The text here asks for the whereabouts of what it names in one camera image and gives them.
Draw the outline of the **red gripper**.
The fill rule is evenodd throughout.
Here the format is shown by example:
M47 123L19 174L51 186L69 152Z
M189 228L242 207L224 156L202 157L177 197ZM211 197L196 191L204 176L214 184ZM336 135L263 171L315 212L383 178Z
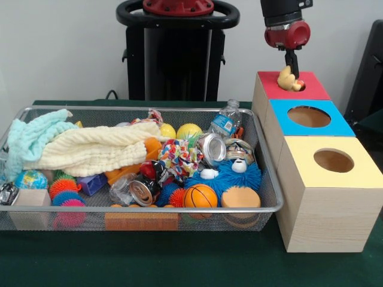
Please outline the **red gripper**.
M294 50L300 50L311 37L311 29L304 20L293 23L267 27L266 43L279 50L285 50L285 64L291 67L295 78L300 77L297 56Z

